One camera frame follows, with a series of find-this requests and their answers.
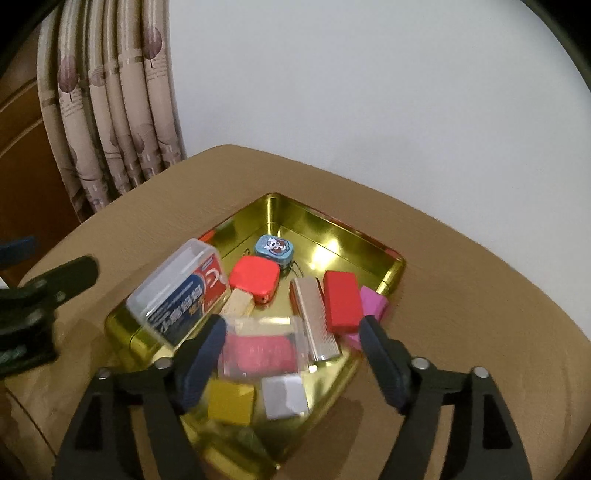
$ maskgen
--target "screw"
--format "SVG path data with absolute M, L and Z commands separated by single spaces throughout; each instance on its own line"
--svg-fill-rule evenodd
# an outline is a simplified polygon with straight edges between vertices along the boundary
M 480 378 L 488 378 L 488 370 L 484 367 L 476 367 L 473 370 L 474 374 Z
M 154 362 L 154 366 L 158 369 L 158 370 L 166 370 L 167 368 L 170 368 L 173 364 L 173 359 L 169 358 L 167 356 L 164 356 L 162 358 L 158 358 L 158 360 L 156 360 Z
M 423 358 L 422 356 L 418 356 L 416 358 L 413 358 L 413 361 L 411 363 L 414 368 L 418 368 L 419 370 L 426 370 L 431 365 L 429 363 L 429 360 L 427 360 L 426 358 Z
M 39 322 L 44 316 L 43 310 L 41 309 L 37 309 L 37 310 L 33 310 L 28 316 L 27 316 L 27 323 L 29 325 L 35 325 L 37 322 Z
M 111 376 L 111 371 L 108 368 L 101 368 L 96 376 L 99 378 L 99 380 L 106 380 Z

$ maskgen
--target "magenta object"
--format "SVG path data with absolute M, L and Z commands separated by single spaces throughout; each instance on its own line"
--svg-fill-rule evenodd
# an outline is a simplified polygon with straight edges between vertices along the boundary
M 373 315 L 377 321 L 382 319 L 384 311 L 388 306 L 388 299 L 379 293 L 374 292 L 371 288 L 363 285 L 359 289 L 361 296 L 361 306 L 363 307 L 363 315 Z M 358 333 L 349 333 L 344 335 L 347 344 L 356 350 L 361 350 Z

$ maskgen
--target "gold tray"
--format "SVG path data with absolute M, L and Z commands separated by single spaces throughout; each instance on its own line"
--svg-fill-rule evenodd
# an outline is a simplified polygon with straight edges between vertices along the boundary
M 277 294 L 255 316 L 289 316 L 289 282 L 298 267 L 322 279 L 326 270 L 352 272 L 361 285 L 390 295 L 405 261 L 394 250 L 327 215 L 277 193 L 267 194 L 200 237 L 218 249 L 227 274 L 256 240 L 266 233 L 293 243 L 297 265 L 282 275 Z M 107 317 L 105 330 L 127 371 L 146 368 L 174 352 L 161 346 L 121 304 Z M 206 388 L 200 404 L 182 417 L 189 440 L 204 459 L 232 480 L 267 480 L 290 457 L 303 436 L 326 415 L 343 392 L 362 356 L 341 343 L 343 355 L 312 366 L 302 374 L 310 413 L 269 421 L 262 396 L 255 400 L 249 427 L 228 426 L 207 418 Z

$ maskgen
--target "small blue tin box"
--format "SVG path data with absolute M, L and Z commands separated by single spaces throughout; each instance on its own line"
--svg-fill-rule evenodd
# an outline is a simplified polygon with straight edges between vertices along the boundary
M 294 246 L 289 240 L 275 235 L 263 235 L 256 241 L 255 253 L 279 264 L 284 270 L 294 259 Z

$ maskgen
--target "curtain fold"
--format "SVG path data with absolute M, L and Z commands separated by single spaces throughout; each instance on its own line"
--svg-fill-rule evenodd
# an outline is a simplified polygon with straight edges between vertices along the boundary
M 166 15 L 165 0 L 66 0 L 43 22 L 39 100 L 81 221 L 182 160 Z

